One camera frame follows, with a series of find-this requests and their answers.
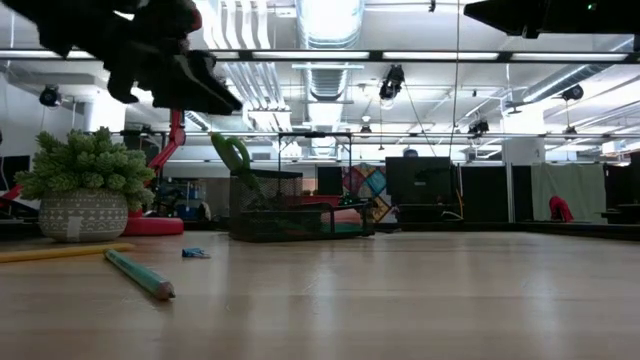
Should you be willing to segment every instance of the ceiling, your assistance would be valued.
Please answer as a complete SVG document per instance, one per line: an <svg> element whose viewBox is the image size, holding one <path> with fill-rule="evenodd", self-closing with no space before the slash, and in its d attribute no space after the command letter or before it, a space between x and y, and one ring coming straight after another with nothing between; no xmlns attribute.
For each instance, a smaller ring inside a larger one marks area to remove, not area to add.
<svg viewBox="0 0 640 360"><path fill-rule="evenodd" d="M461 4L474 1L461 1ZM619 43L625 37L616 35L542 35L536 40L507 37L497 30L470 18L458 16L456 2L438 0L435 13L426 11L422 2L410 0L367 0L362 23L359 49L366 50L483 50L483 51L606 51L612 44ZM294 1L269 0L268 30L271 45L276 49L299 48L296 30ZM38 48L38 34L33 25L16 17L12 33L11 12L0 9L0 47ZM190 37L192 48L205 49L202 32ZM295 62L276 63L277 76L285 95L286 104L291 108L291 123L306 124L307 93L301 71L292 69ZM374 131L409 132L420 131L418 120L425 129L432 132L449 132L454 120L462 131L473 118L463 117L485 102L489 97L508 89L523 89L532 86L564 65L543 64L403 64L407 86L396 98L390 110L381 110L377 93L380 79L385 75L389 64L366 63L363 69L352 70L349 79L346 103L341 115L340 129L358 131L362 117L371 117ZM90 101L92 96L104 91L108 73L98 62L64 61L16 61L12 63L15 72L14 83L34 89L50 81L51 76L61 81L61 89L66 95L78 101ZM221 65L216 71L223 73ZM92 81L79 81L72 74L91 75ZM585 90L583 100L570 103L569 111L564 111L561 100L548 99L537 106L545 114L545 130L561 132L567 122L597 117L622 105L636 101L634 95L640 90L640 82L634 81L638 67L617 65L581 83ZM628 85L609 94L598 94L624 82ZM151 99L131 107L127 112L128 122L143 122L157 129L168 127L168 112L153 109ZM491 126L491 131L501 131L503 113L499 111L499 102L487 107L482 116ZM634 112L625 117L612 117L588 129L592 133L604 133L638 121ZM241 116L228 118L209 117L207 119L218 129L237 130L242 127ZM374 142L373 139L362 140ZM597 145L598 141L587 142Z"/></svg>

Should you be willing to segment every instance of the cable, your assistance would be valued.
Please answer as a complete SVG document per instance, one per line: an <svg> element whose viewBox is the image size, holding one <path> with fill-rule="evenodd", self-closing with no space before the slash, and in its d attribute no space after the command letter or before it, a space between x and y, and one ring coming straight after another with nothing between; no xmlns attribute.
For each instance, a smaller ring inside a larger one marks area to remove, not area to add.
<svg viewBox="0 0 640 360"><path fill-rule="evenodd" d="M456 24L456 79L453 87L453 126L451 127L451 137L449 138L449 159L451 159L451 150L453 148L453 134L456 131L456 108L458 107L458 74L460 71L460 0L457 1L456 12L458 20Z"/></svg>
<svg viewBox="0 0 640 360"><path fill-rule="evenodd" d="M431 141L429 141L429 136L427 136L427 133L424 131L424 126L422 125L422 121L420 120L420 116L418 116L418 110L416 110L416 106L413 104L413 98L411 97L411 92L409 91L409 84L407 84L407 80L405 79L404 81L404 87L407 89L407 96L409 96L409 102L411 103L411 108L413 109L413 114L416 116L416 120L418 121L418 124L420 124L420 129L422 130L422 134L424 135L424 138L427 140L427 144L429 144L429 148L431 149L431 152L433 153L434 157L437 157L438 155L436 155L436 151L433 149L433 145L431 145Z"/></svg>

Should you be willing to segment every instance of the blue object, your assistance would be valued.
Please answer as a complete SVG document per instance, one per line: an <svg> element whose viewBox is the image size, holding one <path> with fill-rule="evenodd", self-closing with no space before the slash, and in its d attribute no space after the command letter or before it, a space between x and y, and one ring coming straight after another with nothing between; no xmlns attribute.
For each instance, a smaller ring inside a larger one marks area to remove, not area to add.
<svg viewBox="0 0 640 360"><path fill-rule="evenodd" d="M182 249L182 257L195 257L195 258L208 259L211 256L209 256L209 254L205 253L204 250L200 248L188 248L188 249Z"/></svg>

